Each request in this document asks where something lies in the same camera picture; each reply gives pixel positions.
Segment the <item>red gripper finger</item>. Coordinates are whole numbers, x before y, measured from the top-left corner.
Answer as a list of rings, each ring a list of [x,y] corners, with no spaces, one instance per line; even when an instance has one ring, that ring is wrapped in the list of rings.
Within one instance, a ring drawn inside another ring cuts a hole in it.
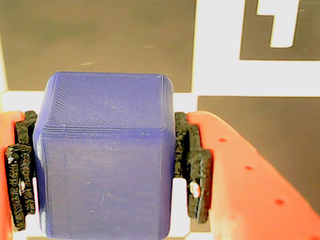
[[[0,113],[0,239],[12,240],[13,227],[7,187],[5,150],[15,140],[15,123],[24,120],[21,111]]]
[[[228,123],[175,113],[174,175],[186,181],[187,213],[215,240],[317,240],[320,216]]]

